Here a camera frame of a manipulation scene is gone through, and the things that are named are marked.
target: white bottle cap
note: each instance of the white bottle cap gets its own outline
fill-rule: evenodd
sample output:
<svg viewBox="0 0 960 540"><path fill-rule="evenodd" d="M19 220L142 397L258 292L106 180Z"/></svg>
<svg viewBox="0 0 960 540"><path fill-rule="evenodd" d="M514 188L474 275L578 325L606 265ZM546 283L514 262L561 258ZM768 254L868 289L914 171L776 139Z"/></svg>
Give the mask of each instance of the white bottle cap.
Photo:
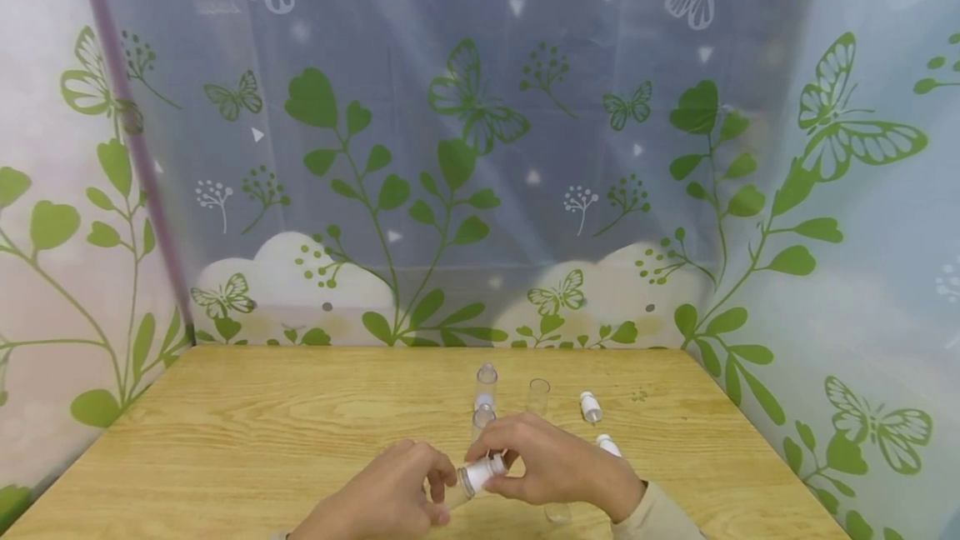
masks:
<svg viewBox="0 0 960 540"><path fill-rule="evenodd" d="M617 457L623 457L623 454L620 453L620 449L617 444L614 444L613 440L610 438L610 434L601 433L598 435L597 444L600 446L600 448L602 448L602 450L605 450L611 454L615 454Z"/></svg>
<svg viewBox="0 0 960 540"><path fill-rule="evenodd" d="M483 484L494 476L505 476L507 466L503 464L500 453L494 453L490 458L481 458L478 462L467 465L467 479L474 492L483 490Z"/></svg>
<svg viewBox="0 0 960 540"><path fill-rule="evenodd" d="M583 413L583 419L590 423L603 419L603 410L600 408L600 402L594 398L593 392L585 391L580 395L580 410Z"/></svg>

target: green butterfly print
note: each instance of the green butterfly print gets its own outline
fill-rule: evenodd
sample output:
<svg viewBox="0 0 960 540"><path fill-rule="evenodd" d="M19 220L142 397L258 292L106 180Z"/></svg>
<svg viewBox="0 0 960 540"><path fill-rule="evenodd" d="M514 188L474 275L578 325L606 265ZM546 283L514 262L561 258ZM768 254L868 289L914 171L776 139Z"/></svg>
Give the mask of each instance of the green butterfly print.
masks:
<svg viewBox="0 0 960 540"><path fill-rule="evenodd" d="M933 420L918 408L899 408L884 412L883 405L871 410L866 399L834 376L825 383L827 400L837 408L833 427L847 440L860 444L867 438L880 447L880 453L898 474L913 475L921 469L915 447L927 446L933 435Z"/></svg>
<svg viewBox="0 0 960 540"><path fill-rule="evenodd" d="M83 115L106 115L114 119L114 124L121 123L128 134L143 131L143 115L137 104L110 93L103 55L89 26L77 35L73 53L83 68L61 75L61 94L70 108Z"/></svg>
<svg viewBox="0 0 960 540"><path fill-rule="evenodd" d="M202 290L198 287L190 288L190 296L198 306L207 309L210 319L223 319L231 311L238 313L252 313L257 303L247 296L250 287L247 279L241 273L234 273L227 280L227 286L216 290Z"/></svg>
<svg viewBox="0 0 960 540"><path fill-rule="evenodd" d="M653 85L650 80L642 82L630 102L626 102L617 94L606 93L602 96L602 110L610 115L610 126L620 131L627 124L627 119L633 117L637 123L644 123L650 117L650 105L647 104L653 94Z"/></svg>
<svg viewBox="0 0 960 540"><path fill-rule="evenodd" d="M537 312L542 315L555 315L560 307L571 308L576 311L585 304L580 287L583 285L583 271L574 269L567 274L560 287L544 289L535 287L527 292L527 300L538 306Z"/></svg>
<svg viewBox="0 0 960 540"><path fill-rule="evenodd" d="M500 98L487 96L480 70L480 53L473 40L461 41L447 59L448 75L430 82L426 102L440 115L462 119L462 140L485 155L493 150L494 141L516 142L530 129L530 122L503 106Z"/></svg>
<svg viewBox="0 0 960 540"><path fill-rule="evenodd" d="M240 77L240 89L237 92L229 91L225 87L215 84L203 86L203 91L207 93L210 102L217 105L220 115L228 122L236 122L240 117L240 108L245 108L251 113L259 113L263 108L263 99L257 93L257 77L253 71L247 70Z"/></svg>
<svg viewBox="0 0 960 540"><path fill-rule="evenodd" d="M857 84L851 84L857 39L847 32L833 43L817 64L816 80L803 87L800 128L812 136L802 166L818 181L839 179L851 157L867 165L886 165L920 153L927 134L912 125L848 117L872 109L847 109Z"/></svg>

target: wooden table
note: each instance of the wooden table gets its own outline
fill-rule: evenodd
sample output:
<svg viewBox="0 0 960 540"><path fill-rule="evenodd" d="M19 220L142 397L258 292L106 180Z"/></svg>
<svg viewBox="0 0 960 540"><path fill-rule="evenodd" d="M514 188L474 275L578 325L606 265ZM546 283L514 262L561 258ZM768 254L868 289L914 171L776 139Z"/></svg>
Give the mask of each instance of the wooden table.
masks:
<svg viewBox="0 0 960 540"><path fill-rule="evenodd" d="M266 540L394 440L428 440L458 463L487 359L501 412L522 409L531 378L546 378L548 419L590 441L610 433L712 540L847 538L685 352L202 347L5 540ZM596 427L581 418L586 389L604 408ZM541 507L481 496L430 538L610 538L600 511L571 508L570 525L554 527Z"/></svg>

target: beige sleeve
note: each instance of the beige sleeve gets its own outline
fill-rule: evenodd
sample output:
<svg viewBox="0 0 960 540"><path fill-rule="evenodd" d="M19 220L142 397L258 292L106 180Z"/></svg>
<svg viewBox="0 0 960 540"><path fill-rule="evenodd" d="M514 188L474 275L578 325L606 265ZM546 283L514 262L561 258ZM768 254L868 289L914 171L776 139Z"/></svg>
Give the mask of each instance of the beige sleeve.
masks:
<svg viewBox="0 0 960 540"><path fill-rule="evenodd" d="M696 523L652 482L637 510L611 528L613 540L703 540Z"/></svg>

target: vial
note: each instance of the vial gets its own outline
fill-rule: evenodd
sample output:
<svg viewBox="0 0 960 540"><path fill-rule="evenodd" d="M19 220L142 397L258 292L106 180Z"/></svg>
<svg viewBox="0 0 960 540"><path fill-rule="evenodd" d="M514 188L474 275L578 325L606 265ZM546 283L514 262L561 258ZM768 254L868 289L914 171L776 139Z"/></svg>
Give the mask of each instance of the vial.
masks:
<svg viewBox="0 0 960 540"><path fill-rule="evenodd" d="M484 363L477 371L477 393L473 400L473 410L480 408L481 405L490 405L495 408L495 399L497 399L497 369L493 363Z"/></svg>
<svg viewBox="0 0 960 540"><path fill-rule="evenodd" d="M465 465L457 470L457 485L447 489L447 500L443 501L443 506L452 511L478 495L488 479L505 475L507 466L503 464L503 457L499 452L495 452L492 457L481 458L478 462Z"/></svg>
<svg viewBox="0 0 960 540"><path fill-rule="evenodd" d="M550 382L539 377L531 380L530 389L527 391L527 410L545 418L549 399Z"/></svg>
<svg viewBox="0 0 960 540"><path fill-rule="evenodd" d="M481 405L473 412L473 441L476 442L483 431L491 421L497 420L497 414L493 412L490 405Z"/></svg>
<svg viewBox="0 0 960 540"><path fill-rule="evenodd" d="M610 438L610 434L601 433L597 437L597 445L602 448L602 450L607 451L608 453L614 454L617 457L623 457L623 454L620 453L620 449L617 444L613 444L613 440Z"/></svg>
<svg viewBox="0 0 960 540"><path fill-rule="evenodd" d="M580 395L580 410L583 419L590 423L603 419L603 410L600 409L600 402L593 396L593 392L586 391Z"/></svg>

